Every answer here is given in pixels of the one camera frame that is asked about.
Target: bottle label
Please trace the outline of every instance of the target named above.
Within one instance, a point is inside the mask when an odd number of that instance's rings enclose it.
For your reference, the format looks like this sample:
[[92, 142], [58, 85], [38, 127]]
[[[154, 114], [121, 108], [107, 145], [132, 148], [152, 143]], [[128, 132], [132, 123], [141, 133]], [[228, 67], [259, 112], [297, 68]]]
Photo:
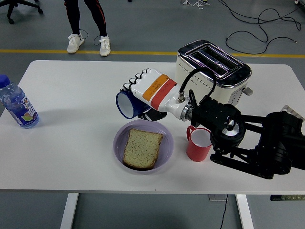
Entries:
[[17, 121], [17, 123], [21, 126], [32, 124], [38, 117], [36, 110], [30, 103], [27, 96], [24, 96], [24, 98], [22, 99], [22, 106], [20, 106], [16, 110], [9, 110], [9, 112]]

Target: toaster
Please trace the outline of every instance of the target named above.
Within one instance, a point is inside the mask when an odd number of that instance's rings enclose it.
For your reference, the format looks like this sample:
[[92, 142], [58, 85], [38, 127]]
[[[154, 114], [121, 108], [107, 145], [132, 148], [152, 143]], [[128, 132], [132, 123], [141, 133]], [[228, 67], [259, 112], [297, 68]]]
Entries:
[[[216, 76], [216, 87], [211, 98], [219, 103], [235, 106], [243, 92], [247, 95], [252, 94], [252, 90], [246, 87], [251, 76], [250, 67], [205, 40], [194, 41], [179, 49], [175, 81], [182, 85], [189, 73], [198, 67], [209, 68]], [[185, 87], [185, 93], [188, 94], [192, 89], [195, 98], [200, 101], [212, 90], [211, 74], [194, 74]]]

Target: black leggings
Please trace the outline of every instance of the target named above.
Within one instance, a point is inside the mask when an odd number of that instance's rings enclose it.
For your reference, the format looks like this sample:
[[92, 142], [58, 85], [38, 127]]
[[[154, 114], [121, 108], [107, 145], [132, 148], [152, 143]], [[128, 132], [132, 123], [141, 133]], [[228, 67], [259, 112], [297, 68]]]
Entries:
[[[99, 0], [84, 0], [84, 2], [91, 11], [93, 20], [99, 28], [100, 36], [107, 36], [105, 15]], [[64, 5], [67, 9], [67, 15], [71, 25], [72, 33], [79, 34], [81, 14], [80, 9], [78, 8], [78, 0], [65, 0]]]

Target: slice of bread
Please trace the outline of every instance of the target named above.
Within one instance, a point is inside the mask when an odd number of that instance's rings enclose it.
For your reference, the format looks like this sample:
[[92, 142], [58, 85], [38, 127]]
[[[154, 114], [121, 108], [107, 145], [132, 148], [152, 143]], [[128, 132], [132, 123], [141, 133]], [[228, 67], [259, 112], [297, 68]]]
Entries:
[[149, 170], [158, 159], [163, 135], [130, 129], [124, 150], [123, 164], [135, 170]]

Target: blue cup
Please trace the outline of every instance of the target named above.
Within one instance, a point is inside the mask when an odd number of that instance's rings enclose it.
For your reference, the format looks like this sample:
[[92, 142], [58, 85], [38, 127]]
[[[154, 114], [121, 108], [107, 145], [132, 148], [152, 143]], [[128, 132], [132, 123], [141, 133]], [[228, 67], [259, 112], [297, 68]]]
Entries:
[[116, 95], [116, 105], [121, 114], [127, 119], [137, 117], [151, 108], [149, 105], [136, 98], [131, 91], [119, 92]]

